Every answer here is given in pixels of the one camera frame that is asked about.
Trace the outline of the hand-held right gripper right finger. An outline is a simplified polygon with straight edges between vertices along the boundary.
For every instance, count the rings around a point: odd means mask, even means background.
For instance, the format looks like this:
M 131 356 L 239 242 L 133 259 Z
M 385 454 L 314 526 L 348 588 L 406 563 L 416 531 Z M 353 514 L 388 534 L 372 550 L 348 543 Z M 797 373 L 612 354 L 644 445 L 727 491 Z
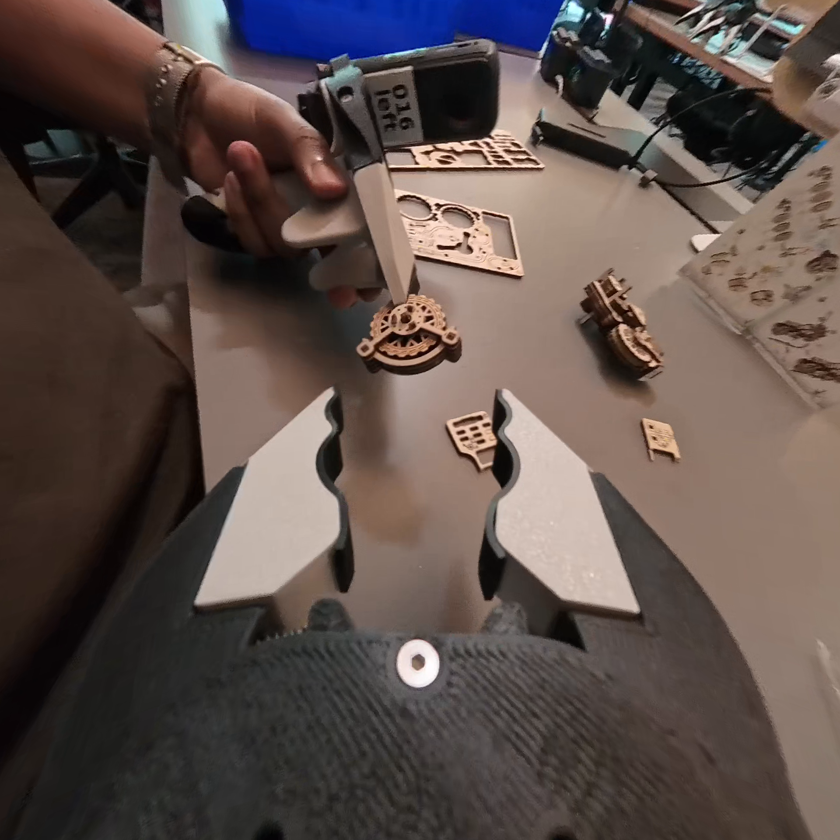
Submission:
M 479 551 L 481 593 L 521 608 L 527 632 L 560 637 L 576 616 L 641 618 L 590 467 L 510 390 L 496 391 L 499 489 Z

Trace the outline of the person's left forearm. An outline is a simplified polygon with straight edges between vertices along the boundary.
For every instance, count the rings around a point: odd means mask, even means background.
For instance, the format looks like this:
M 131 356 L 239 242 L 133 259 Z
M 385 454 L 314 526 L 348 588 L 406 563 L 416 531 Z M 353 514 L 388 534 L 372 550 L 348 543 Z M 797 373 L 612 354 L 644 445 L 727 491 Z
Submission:
M 191 179 L 154 149 L 148 124 L 158 58 L 214 66 L 111 2 L 1 2 L 2 89 L 151 152 L 183 193 Z

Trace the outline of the black backpack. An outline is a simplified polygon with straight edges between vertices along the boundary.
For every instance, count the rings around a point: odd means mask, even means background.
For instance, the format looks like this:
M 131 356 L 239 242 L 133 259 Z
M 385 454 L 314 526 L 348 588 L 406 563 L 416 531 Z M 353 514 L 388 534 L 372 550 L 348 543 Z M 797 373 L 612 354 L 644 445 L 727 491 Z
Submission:
M 644 39 L 632 25 L 599 7 L 577 17 L 561 9 L 539 58 L 539 77 L 580 112 L 594 113 L 606 91 L 625 81 Z

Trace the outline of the small slotted wooden part sheet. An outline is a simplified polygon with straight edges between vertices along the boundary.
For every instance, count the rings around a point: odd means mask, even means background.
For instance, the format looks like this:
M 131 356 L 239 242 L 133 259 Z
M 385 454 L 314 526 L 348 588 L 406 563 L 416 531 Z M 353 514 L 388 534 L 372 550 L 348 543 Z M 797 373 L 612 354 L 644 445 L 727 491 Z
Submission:
M 478 411 L 450 418 L 445 425 L 459 456 L 470 459 L 478 471 L 493 466 L 497 436 L 487 412 Z

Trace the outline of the wooden motorcycle model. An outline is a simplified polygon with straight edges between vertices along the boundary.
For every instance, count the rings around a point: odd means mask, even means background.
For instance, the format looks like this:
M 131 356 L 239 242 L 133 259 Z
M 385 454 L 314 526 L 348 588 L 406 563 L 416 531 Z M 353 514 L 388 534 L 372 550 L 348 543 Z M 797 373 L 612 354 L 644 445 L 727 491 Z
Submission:
M 614 269 L 604 271 L 583 288 L 578 323 L 592 322 L 625 371 L 648 382 L 665 368 L 665 354 L 648 330 L 646 314 L 628 298 L 631 287 Z

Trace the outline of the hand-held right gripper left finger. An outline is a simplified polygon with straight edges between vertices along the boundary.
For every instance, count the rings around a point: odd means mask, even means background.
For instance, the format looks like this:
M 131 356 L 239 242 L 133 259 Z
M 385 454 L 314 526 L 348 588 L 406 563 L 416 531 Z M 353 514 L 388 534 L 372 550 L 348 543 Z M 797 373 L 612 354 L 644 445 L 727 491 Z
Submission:
M 341 396 L 317 396 L 248 459 L 199 585 L 199 613 L 257 607 L 289 634 L 354 579 Z

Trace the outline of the person's brown clothing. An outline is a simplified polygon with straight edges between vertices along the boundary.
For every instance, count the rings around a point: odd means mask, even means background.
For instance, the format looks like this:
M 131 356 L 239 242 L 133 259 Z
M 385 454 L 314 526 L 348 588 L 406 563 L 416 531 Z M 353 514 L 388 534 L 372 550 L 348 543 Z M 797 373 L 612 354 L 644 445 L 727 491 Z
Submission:
M 2 160 L 2 754 L 201 495 L 186 369 Z

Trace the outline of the black flat bar stand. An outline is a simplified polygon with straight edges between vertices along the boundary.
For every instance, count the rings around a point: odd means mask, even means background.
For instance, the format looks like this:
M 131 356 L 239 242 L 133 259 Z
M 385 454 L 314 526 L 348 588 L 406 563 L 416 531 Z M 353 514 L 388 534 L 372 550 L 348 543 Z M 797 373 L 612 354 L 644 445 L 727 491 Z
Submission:
M 529 139 L 534 146 L 544 145 L 615 172 L 635 170 L 649 142 L 648 135 L 632 129 L 584 126 L 550 115 L 546 108 L 540 110 Z

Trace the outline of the person's left hand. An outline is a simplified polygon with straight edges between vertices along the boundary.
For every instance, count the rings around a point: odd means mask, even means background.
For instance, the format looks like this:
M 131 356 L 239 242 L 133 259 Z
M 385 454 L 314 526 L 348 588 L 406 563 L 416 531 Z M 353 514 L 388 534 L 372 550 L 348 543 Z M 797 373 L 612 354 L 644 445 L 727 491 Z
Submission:
M 347 182 L 325 139 L 286 101 L 214 66 L 164 64 L 147 95 L 153 147 L 177 174 L 224 195 L 227 227 L 259 258 L 292 256 L 291 215 L 273 174 L 294 171 L 311 197 L 341 198 Z

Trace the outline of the wooden sheet with long cut-outs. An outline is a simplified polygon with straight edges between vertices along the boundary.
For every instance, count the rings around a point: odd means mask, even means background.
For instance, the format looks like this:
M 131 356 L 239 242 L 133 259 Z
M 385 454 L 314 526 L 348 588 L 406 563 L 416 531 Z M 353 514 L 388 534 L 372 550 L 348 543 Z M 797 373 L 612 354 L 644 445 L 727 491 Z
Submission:
M 392 172 L 540 172 L 541 160 L 512 134 L 452 143 L 415 145 L 386 152 Z

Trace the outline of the grey desk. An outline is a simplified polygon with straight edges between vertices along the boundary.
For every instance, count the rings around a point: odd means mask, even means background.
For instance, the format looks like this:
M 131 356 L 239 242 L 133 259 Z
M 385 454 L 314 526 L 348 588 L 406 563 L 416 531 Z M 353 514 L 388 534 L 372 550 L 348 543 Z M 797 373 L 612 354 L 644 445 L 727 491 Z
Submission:
M 632 176 L 547 150 L 532 173 L 408 174 L 405 190 L 512 216 L 522 279 L 421 262 L 422 292 L 463 353 L 418 375 L 370 373 L 355 348 L 375 307 L 335 311 L 278 264 L 184 237 L 208 487 L 330 385 L 344 411 L 354 621 L 458 632 L 488 604 L 478 559 L 498 484 L 445 422 L 510 390 L 604 474 L 713 601 L 759 683 L 814 838 L 838 838 L 837 713 L 817 658 L 838 658 L 838 424 L 814 413 L 678 277 L 697 220 Z M 616 362 L 583 288 L 631 287 L 665 354 L 650 381 Z M 643 418 L 672 426 L 678 464 L 650 461 Z

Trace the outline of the wooden gear wheel assembly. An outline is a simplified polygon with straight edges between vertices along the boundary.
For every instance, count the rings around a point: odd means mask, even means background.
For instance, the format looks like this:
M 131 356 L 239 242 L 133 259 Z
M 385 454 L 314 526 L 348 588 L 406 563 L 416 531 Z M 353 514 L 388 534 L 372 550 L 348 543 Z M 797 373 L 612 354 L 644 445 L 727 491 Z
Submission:
M 371 372 L 416 375 L 444 361 L 457 362 L 463 351 L 457 328 L 447 321 L 436 300 L 410 295 L 390 302 L 373 316 L 369 335 L 356 353 Z

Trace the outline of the blue box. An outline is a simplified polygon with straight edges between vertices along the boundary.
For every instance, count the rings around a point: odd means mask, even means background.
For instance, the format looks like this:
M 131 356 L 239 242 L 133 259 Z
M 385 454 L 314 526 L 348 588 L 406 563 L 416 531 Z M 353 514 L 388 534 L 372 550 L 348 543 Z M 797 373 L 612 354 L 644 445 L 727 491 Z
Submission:
M 538 51 L 561 1 L 225 1 L 237 41 L 325 61 L 445 45 L 457 35 Z

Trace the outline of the wooden sheet with round cut-outs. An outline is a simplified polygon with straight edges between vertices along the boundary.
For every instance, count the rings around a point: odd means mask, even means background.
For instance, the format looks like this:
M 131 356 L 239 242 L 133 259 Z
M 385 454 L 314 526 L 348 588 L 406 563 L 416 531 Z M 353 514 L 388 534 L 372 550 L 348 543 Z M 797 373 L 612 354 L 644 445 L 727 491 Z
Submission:
M 414 191 L 394 190 L 418 259 L 521 279 L 521 251 L 512 216 Z

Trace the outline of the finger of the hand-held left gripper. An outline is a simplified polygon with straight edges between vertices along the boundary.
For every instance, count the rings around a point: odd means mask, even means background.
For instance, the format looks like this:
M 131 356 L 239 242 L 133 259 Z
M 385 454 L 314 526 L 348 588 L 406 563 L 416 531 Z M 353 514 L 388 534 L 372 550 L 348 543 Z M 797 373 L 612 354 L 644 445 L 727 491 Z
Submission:
M 416 261 L 386 164 L 360 168 L 353 173 L 353 186 L 392 301 L 406 302 L 416 293 Z

